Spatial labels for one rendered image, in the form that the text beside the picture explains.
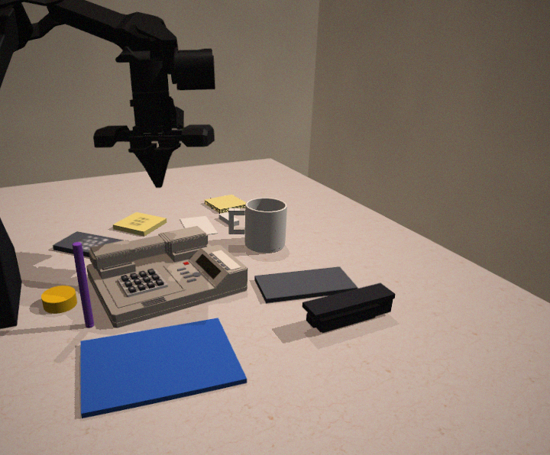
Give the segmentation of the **beige telephone handset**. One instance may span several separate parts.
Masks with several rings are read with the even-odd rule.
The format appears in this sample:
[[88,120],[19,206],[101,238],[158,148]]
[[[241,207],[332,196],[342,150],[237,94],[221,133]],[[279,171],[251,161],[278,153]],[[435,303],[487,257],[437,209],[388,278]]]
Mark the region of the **beige telephone handset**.
[[132,261],[161,255],[182,253],[203,248],[208,235],[200,227],[188,227],[160,233],[139,240],[123,240],[90,247],[89,259],[95,269],[111,269],[131,264]]

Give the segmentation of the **purple cylinder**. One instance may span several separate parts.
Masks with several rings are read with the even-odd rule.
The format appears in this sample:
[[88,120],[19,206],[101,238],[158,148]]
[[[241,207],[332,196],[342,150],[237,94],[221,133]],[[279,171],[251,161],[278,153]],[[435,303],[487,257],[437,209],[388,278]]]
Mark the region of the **purple cylinder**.
[[92,306],[89,297],[89,287],[86,277],[82,243],[75,242],[73,244],[73,254],[76,264],[76,273],[79,283],[79,292],[82,302],[82,310],[84,314],[85,324],[87,328],[92,328],[94,326],[94,321],[92,316]]

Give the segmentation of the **yellow short cylinder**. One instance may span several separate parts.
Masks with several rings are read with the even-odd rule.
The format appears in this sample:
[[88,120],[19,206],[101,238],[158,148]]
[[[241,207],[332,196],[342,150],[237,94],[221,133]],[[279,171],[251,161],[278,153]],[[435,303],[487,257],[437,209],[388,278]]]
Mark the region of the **yellow short cylinder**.
[[51,314],[64,313],[77,304],[76,291],[71,286],[55,286],[41,295],[44,310]]

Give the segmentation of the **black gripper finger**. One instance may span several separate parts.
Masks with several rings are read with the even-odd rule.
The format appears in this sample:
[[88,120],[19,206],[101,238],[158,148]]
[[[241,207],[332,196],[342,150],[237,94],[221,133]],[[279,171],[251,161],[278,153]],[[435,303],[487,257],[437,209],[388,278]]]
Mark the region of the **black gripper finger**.
[[164,177],[167,171],[167,165],[169,163],[172,152],[178,149],[180,146],[181,143],[175,147],[157,147],[154,149],[154,162],[158,188],[161,188],[163,186]]
[[151,143],[149,147],[146,147],[144,149],[128,149],[129,153],[134,153],[135,156],[140,160],[141,164],[146,169],[149,177],[151,178],[153,184],[156,188],[158,188],[157,185],[157,178],[156,178],[156,170],[155,170],[155,162],[154,162],[154,149],[157,147],[157,143]]

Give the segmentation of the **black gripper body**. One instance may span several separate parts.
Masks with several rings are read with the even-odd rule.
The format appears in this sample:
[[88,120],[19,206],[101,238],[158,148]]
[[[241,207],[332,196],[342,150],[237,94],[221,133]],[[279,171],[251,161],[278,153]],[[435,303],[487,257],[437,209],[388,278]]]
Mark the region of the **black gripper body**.
[[214,129],[210,124],[190,124],[183,130],[172,130],[169,91],[132,92],[132,97],[133,130],[130,131],[127,125],[97,129],[93,137],[95,147],[113,147],[116,142],[130,142],[131,149],[144,149],[151,145],[151,141],[158,141],[159,147],[175,147],[180,141],[187,147],[207,147],[215,141]]

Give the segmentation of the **beige sheet of paper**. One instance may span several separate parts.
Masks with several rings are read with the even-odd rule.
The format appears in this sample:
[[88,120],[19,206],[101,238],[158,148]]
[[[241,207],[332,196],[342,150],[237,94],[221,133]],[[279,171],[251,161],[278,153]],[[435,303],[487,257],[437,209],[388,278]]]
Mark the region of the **beige sheet of paper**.
[[194,218],[181,218],[180,220],[184,228],[198,226],[204,232],[206,232],[207,235],[218,233],[206,216],[194,217]]

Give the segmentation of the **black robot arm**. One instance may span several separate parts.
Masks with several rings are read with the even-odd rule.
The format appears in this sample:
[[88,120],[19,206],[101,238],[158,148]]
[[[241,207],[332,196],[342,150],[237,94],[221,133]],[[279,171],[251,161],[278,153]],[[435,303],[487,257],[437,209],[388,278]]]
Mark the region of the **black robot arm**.
[[[47,6],[49,13],[32,24],[22,2]],[[124,15],[86,0],[0,0],[0,88],[13,53],[62,24],[123,49],[115,61],[130,64],[132,92],[169,91],[167,74],[177,90],[215,89],[212,49],[178,50],[163,19]]]

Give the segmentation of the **black phone keypad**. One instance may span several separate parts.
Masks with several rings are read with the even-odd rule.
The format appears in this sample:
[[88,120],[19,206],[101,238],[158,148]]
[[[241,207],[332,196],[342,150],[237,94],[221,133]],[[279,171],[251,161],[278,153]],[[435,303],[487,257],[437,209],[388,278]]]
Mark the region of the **black phone keypad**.
[[162,276],[153,269],[148,269],[147,272],[140,271],[138,274],[131,273],[130,276],[121,276],[117,282],[127,297],[168,287]]

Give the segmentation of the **blue flat rectangular slab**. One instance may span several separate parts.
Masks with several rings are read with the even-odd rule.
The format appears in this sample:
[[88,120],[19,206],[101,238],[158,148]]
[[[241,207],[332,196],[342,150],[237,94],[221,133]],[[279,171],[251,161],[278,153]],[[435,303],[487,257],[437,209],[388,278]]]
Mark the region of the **blue flat rectangular slab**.
[[81,341],[82,418],[245,383],[218,318]]

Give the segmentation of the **grey mug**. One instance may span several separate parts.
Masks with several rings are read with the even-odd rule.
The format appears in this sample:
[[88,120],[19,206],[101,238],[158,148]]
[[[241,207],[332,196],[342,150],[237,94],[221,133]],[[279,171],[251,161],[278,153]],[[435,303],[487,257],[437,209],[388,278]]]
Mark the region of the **grey mug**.
[[[245,208],[228,210],[228,234],[244,234],[245,246],[258,253],[282,250],[286,242],[285,202],[275,198],[254,198]],[[234,215],[245,215],[244,227],[234,227]]]

